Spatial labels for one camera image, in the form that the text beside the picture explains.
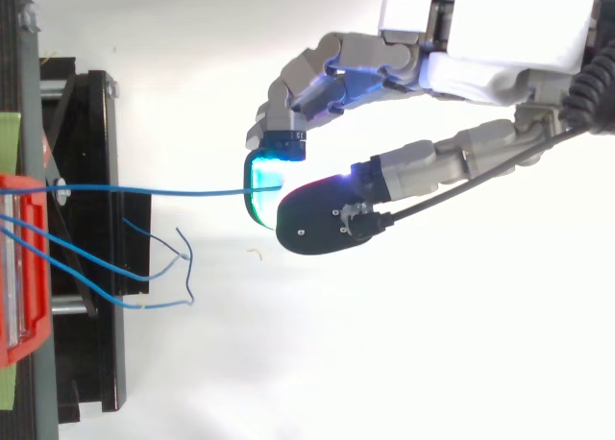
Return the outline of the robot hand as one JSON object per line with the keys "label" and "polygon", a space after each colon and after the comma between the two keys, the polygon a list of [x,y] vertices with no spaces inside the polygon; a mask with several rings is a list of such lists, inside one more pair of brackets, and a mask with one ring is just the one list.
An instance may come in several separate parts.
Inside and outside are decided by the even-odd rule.
{"label": "robot hand", "polygon": [[[512,107],[295,189],[309,131],[363,105],[428,95]],[[614,0],[382,0],[373,35],[332,32],[269,86],[247,134],[249,217],[286,250],[318,256],[519,167],[581,134],[614,131]]]}

